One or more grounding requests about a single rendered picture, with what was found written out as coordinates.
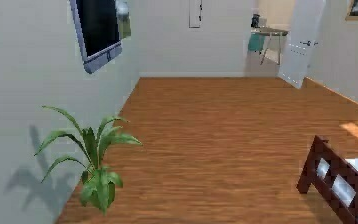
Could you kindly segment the teal chair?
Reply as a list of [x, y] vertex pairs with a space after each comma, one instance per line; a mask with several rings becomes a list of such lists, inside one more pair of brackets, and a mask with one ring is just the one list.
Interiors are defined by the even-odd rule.
[[250, 36], [248, 50], [249, 51], [262, 51], [264, 46], [265, 37], [256, 33], [252, 33]]

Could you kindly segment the green house plant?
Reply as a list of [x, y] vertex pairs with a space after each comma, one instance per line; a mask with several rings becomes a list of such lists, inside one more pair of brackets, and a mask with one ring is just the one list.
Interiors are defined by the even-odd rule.
[[118, 173], [111, 171], [108, 166], [103, 164], [107, 149], [111, 145], [115, 144], [142, 146], [143, 143], [133, 135], [122, 132], [122, 126], [112, 126], [107, 129], [107, 126], [115, 121], [127, 122], [127, 119], [123, 117], [117, 115], [104, 117], [101, 120], [97, 131], [94, 131], [92, 127], [81, 128], [77, 120], [69, 112], [62, 108], [48, 105], [43, 105], [43, 108], [53, 110], [69, 120], [80, 135], [80, 139], [78, 139], [70, 131], [53, 130], [41, 142], [35, 156], [40, 154], [58, 138], [69, 138], [85, 155], [87, 163], [84, 164], [79, 159], [70, 155], [61, 156], [53, 161], [47, 169], [42, 181], [45, 181], [51, 172], [63, 162], [73, 161], [82, 165], [84, 170], [82, 171], [80, 177], [80, 181], [82, 183], [80, 203], [82, 206], [91, 204], [93, 207], [99, 209], [103, 214], [106, 214], [108, 208], [115, 200], [116, 189], [124, 186], [122, 177]]

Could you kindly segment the grey framed television set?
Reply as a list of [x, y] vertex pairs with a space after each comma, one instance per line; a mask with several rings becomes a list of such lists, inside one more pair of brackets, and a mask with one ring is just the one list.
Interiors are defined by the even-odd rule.
[[116, 0], [69, 0], [83, 68], [93, 74], [122, 53]]

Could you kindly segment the grey table with thin legs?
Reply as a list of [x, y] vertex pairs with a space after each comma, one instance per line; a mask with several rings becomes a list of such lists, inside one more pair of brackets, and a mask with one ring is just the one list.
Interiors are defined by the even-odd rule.
[[259, 27], [259, 28], [252, 28], [251, 29], [252, 34], [258, 34], [261, 36], [268, 36], [269, 40], [272, 40], [273, 37], [278, 37], [278, 61], [277, 64], [280, 64], [281, 62], [281, 38], [286, 37], [288, 32], [286, 30], [282, 29], [275, 29], [271, 27]]

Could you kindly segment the white room door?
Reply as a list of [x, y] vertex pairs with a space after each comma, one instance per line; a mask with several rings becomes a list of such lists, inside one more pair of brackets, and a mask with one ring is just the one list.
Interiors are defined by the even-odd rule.
[[297, 89], [302, 87], [312, 52], [317, 46], [306, 46], [300, 42], [318, 42], [325, 6], [326, 0], [295, 1], [278, 77]]

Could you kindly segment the dark red wooden bed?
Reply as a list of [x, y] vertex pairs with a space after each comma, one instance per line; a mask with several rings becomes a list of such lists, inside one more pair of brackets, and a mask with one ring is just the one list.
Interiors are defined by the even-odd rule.
[[315, 135], [296, 188], [313, 185], [343, 224], [358, 224], [358, 158], [344, 158]]

